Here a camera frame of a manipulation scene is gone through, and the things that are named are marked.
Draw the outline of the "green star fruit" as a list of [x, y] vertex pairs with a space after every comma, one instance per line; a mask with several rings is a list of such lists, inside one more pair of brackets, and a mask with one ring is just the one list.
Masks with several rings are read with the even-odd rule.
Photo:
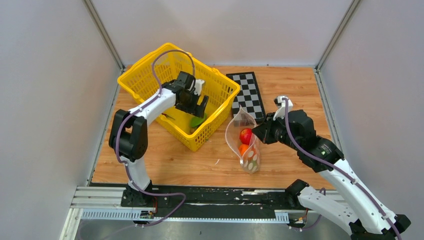
[[207, 114], [204, 113], [203, 117], [197, 117], [197, 116], [193, 116], [192, 119], [189, 122], [189, 127], [190, 128], [198, 128], [199, 126], [201, 126], [206, 119], [208, 118]]

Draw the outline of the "red apple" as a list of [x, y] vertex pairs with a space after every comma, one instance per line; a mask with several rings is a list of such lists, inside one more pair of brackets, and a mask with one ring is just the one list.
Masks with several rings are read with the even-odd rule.
[[244, 128], [239, 133], [239, 140], [242, 144], [249, 145], [252, 139], [252, 129], [251, 128]]

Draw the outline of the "polka dot zip bag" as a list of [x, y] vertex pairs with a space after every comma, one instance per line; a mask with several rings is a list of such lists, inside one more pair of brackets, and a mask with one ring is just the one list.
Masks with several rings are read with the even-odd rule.
[[239, 107], [225, 130], [227, 145], [236, 154], [242, 170], [249, 174], [259, 171], [261, 166], [260, 141], [252, 132], [256, 126], [254, 117]]

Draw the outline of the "orange tangerine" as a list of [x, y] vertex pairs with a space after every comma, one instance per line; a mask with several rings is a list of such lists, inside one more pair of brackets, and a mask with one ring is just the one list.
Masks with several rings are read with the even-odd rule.
[[241, 144], [241, 145], [238, 147], [238, 151], [239, 151], [240, 156], [242, 157], [242, 156], [244, 155], [244, 153], [245, 153], [248, 149], [249, 149], [249, 145], [248, 145], [248, 144]]

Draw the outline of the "yellow plastic basket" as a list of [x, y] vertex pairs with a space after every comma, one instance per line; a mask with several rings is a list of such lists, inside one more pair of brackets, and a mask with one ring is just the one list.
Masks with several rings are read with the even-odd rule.
[[167, 42], [117, 79], [143, 109], [193, 152], [228, 117], [240, 86], [217, 69]]

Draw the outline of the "orange carrot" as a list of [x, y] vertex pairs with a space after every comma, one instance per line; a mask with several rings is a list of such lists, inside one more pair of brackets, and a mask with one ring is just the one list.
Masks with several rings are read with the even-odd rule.
[[258, 155], [255, 154], [243, 161], [243, 169], [249, 173], [256, 172], [260, 167]]

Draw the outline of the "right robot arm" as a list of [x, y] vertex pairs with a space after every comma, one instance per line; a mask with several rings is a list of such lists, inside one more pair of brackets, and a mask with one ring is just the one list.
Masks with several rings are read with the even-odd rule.
[[404, 214], [395, 214], [378, 200], [354, 173], [342, 151], [329, 139], [317, 135], [313, 120], [301, 110], [269, 113], [252, 133], [264, 144], [282, 143], [297, 152], [302, 163], [330, 182], [346, 201], [327, 198], [297, 179], [286, 190], [292, 209], [311, 208], [332, 221], [352, 240], [399, 240], [411, 225]]

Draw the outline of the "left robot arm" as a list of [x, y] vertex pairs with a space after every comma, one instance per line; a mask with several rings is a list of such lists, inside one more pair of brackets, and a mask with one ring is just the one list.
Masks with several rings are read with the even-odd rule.
[[205, 81], [181, 71], [177, 78], [159, 85], [156, 93], [128, 111], [118, 110], [112, 122], [108, 145], [123, 164], [128, 184], [122, 205], [149, 206], [159, 194], [152, 193], [147, 174], [145, 154], [148, 148], [148, 127], [168, 109], [175, 107], [195, 117], [205, 116], [209, 97], [200, 98]]

